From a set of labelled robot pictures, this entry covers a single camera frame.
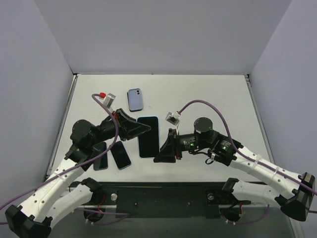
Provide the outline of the lilac phone case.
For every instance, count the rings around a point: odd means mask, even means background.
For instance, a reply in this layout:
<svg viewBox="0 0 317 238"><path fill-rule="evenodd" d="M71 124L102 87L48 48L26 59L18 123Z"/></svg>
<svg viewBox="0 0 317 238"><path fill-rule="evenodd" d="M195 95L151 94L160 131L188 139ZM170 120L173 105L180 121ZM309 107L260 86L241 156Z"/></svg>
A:
<svg viewBox="0 0 317 238"><path fill-rule="evenodd" d="M131 112L141 111L143 109L142 93L139 88L129 89L127 92L128 106Z"/></svg>

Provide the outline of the black phone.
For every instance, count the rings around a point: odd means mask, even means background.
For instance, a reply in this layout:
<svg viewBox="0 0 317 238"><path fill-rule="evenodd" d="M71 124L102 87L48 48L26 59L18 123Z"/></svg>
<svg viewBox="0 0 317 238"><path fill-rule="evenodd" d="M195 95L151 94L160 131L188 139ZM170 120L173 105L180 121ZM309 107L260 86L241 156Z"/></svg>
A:
<svg viewBox="0 0 317 238"><path fill-rule="evenodd" d="M104 152L107 149L107 144L105 142L101 142L95 146L100 152ZM95 171L101 171L108 168L108 159L107 159L107 153L105 153L103 156L99 157L94 161L94 170Z"/></svg>

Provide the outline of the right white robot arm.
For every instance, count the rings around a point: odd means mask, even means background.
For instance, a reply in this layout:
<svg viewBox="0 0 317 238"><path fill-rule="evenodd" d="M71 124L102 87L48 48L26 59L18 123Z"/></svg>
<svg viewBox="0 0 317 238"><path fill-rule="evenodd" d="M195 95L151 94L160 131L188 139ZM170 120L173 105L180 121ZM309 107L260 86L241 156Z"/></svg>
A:
<svg viewBox="0 0 317 238"><path fill-rule="evenodd" d="M298 174L263 159L240 142L213 130L212 121L198 118L194 132L180 135L169 129L168 137L155 156L155 163L175 163L184 151L192 155L207 149L212 162L243 171L261 181L261 184L229 178L221 190L227 203L250 201L279 208L286 216L303 222L307 219L313 201L315 177L309 173Z"/></svg>

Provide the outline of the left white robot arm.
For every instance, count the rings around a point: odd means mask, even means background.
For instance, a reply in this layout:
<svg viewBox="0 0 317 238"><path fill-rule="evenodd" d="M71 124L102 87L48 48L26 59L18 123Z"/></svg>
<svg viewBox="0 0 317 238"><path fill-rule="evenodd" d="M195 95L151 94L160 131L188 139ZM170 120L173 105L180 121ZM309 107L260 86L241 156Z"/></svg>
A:
<svg viewBox="0 0 317 238"><path fill-rule="evenodd" d="M101 143L112 138L131 140L150 129L122 109L98 126L84 119L77 121L70 136L72 146L56 170L28 199L18 206L10 205L5 211L10 230L20 238L47 238L53 227L77 207L100 202L106 192L92 178L84 179L67 195L63 193L93 164L94 157L106 154Z"/></svg>

